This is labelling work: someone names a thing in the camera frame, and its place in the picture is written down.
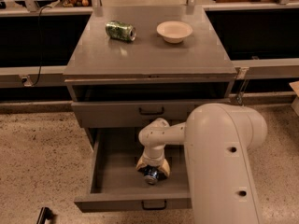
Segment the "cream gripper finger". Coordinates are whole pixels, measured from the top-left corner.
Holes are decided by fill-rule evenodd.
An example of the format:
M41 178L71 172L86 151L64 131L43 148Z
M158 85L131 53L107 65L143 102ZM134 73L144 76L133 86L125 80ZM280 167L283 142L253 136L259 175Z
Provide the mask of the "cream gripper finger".
M167 159L164 159L163 163L158 167L158 170L162 172L166 177L170 176L170 166Z
M147 166L147 164L144 162L143 158L140 157L136 164L136 170L140 171L140 170L144 169L146 166Z

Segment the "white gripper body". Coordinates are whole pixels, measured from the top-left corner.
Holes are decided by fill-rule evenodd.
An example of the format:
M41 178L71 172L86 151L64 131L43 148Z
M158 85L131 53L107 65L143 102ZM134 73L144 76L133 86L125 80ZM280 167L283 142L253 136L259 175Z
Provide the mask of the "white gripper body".
M149 166L161 166L164 162L164 148L145 147L142 154L142 161Z

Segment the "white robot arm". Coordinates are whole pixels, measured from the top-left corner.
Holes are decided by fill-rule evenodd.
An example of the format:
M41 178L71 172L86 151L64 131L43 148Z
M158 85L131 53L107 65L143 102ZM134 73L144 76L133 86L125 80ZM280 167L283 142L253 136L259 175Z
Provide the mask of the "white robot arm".
M239 105L205 104L171 126L159 118L143 128L144 147L137 168L170 174L167 145L183 145L194 224L263 224L248 150L261 145L267 124L256 110Z

